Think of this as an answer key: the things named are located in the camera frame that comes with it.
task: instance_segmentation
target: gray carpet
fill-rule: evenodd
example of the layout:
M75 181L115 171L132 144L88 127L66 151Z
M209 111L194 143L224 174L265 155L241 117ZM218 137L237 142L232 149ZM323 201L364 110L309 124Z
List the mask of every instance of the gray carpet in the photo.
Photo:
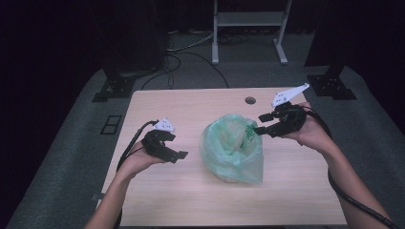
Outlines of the gray carpet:
M296 87L308 82L308 74L324 73L327 69L304 68L313 34L286 34L283 47L289 62L287 66L280 65L271 37L274 35L250 35L239 45L220 46L220 64L216 68L230 88ZM201 38L175 34L171 36L170 46L175 49ZM207 60L211 58L209 44L183 52L197 53ZM140 78L134 91L142 86L144 90L226 87L219 73L202 58L190 53L173 55L181 61L178 69L146 85L152 76ZM178 60L170 56L166 62L169 69L178 64ZM313 89L305 91L306 99L329 124L335 141L396 224L405 228L405 137L370 94L360 75L346 68L341 79L357 100L318 97ZM92 103L105 80L103 70L98 71L77 98L8 228L81 228L94 212L96 201L92 200L92 195L102 188L119 136L119 129L115 135L100 132L109 115L122 115L122 123L130 102L129 98L115 98Z

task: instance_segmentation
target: metal stand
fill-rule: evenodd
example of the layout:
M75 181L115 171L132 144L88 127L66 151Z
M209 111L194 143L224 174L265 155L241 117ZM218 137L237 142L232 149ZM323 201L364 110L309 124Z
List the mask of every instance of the metal stand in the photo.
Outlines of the metal stand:
M281 42L288 21L289 9L292 0L288 0L284 11L262 11L262 12L218 12L218 0L214 1L214 37L212 41L212 63L220 62L218 55L218 27L235 26L280 26L277 38L273 39L276 51L282 65L288 61Z
M106 102L109 98L129 98L134 87L134 78L125 78L111 65L103 69L107 75L101 91L96 93L92 102Z
M325 74L310 74L307 76L309 84L317 96L331 96L335 100L357 99L352 90L347 89L339 75L345 65L331 65Z

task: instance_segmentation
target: cable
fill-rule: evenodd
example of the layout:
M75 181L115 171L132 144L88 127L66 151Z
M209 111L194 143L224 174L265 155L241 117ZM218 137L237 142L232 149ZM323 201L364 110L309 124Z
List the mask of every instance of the cable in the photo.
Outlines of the cable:
M327 132L327 134L331 138L330 129L329 129L328 125L326 124L326 122L321 118L321 116L317 112L315 112L312 108L309 108L309 107L305 107L305 108L310 110L310 112L307 112L307 115L310 115L310 116L314 117L315 119L317 119L320 122L321 126L324 128L324 130ZM349 195L347 195L345 192L343 192L343 190L340 189L340 187L334 181L333 177L331 176L331 173L330 173L329 169L328 169L328 180L329 180L331 188L336 192L336 194L339 197L341 197L342 199L344 199L345 201L347 201L349 204L351 204L354 207L358 208L359 210L365 212L366 214L373 217L374 219L380 221L381 223L383 223L388 228L399 229L399 227L397 227L389 219L385 218L381 214L375 212L375 210L373 210L372 208L362 204L361 202L357 201L354 198L351 198Z
M192 55L196 55L196 56L198 56L199 58L203 59L203 60L204 60L205 62L207 62L215 71L217 71L217 73L223 78L226 87L229 88L229 85L228 85L228 83L227 83L227 81L226 81L225 76L224 76L217 68L215 68L215 66L214 66L213 64L211 64L211 62L209 62L209 60L205 59L203 56L201 56L201 55L199 55L199 54L196 54L196 53L193 53L193 52L177 52L176 54L192 54Z
M205 38L203 38L203 39L201 39L199 41L196 41L196 42L194 42L194 43L192 43L190 45L187 45L187 46L184 46L184 47L181 47L181 48L178 48L178 49L174 49L174 50L167 49L167 51L168 52L178 52L178 51L186 50L186 49L189 49L191 47L198 46L198 45L202 44L203 42L211 39L213 36L214 36L214 33L212 32L211 34L209 34Z
M137 142L140 134L142 133L143 129L145 129L145 127L149 124L151 125L155 125L157 124L159 121L148 121L145 124L143 124L142 127L140 127L137 132L135 133L134 137L132 138L131 142L129 143L129 145L127 146L127 148L125 149L124 153L122 153L121 158L119 159L118 165L117 165L117 171L119 170L119 168L121 167L122 163L126 160L126 158L128 158L128 156L130 156L131 154L133 154L134 152L143 149L143 147L136 149L134 152L131 152L132 147L134 146L134 144ZM119 212L116 224L114 225L115 229L119 228L119 225L121 224L121 219L122 219L122 208L121 211Z
M146 86L146 84L148 84L148 83L149 83L150 81L152 81L153 79L155 79L155 78L157 78L157 77L159 77L159 76L161 76L161 75L164 75L164 74L169 74L169 73L175 71L176 69L178 69L178 68L180 67L181 61L180 61L180 59L179 59L178 57L176 57L176 56L174 56L174 55L170 55L170 54L168 54L167 56L170 56L170 57L173 57L173 58L177 59L177 60L178 60L177 66L176 66L174 69L171 69L171 70L169 70L169 71L166 71L166 70L162 69L162 70L164 71L164 73L160 73L160 74L154 75L153 77L151 77L150 79L148 79L145 83L143 83L142 87L140 87L141 90L143 90L144 87Z
M392 229L399 229L398 226L396 226L393 222L391 222L389 219L383 217L381 214L375 212L375 210L369 208L368 206L362 204L361 202L357 201L354 198L349 197L345 192L343 192L336 184L336 182L333 180L330 174L330 170L328 170L328 179L330 182L331 188L339 195L342 199L353 205L354 207L360 209L361 211L367 213L369 216L373 217L374 219L380 221L384 225L386 225L388 228Z

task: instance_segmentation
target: small round object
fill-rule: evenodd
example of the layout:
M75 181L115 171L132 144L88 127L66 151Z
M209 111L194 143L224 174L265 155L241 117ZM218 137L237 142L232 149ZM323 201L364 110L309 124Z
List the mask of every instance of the small round object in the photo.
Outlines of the small round object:
M249 97L245 98L245 102L247 104L253 105L256 103L256 98L249 96Z

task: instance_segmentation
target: forearm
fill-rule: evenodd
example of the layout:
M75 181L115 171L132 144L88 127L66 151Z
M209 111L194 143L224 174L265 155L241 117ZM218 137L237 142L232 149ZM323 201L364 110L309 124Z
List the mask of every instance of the forearm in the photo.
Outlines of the forearm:
M131 179L117 173L85 228L114 228Z
M374 209L385 218L389 218L382 205L357 175L340 149L333 145L326 152L320 152L327 161L330 174L337 186L348 196ZM346 221L351 228L387 228L381 222L352 206L339 197Z

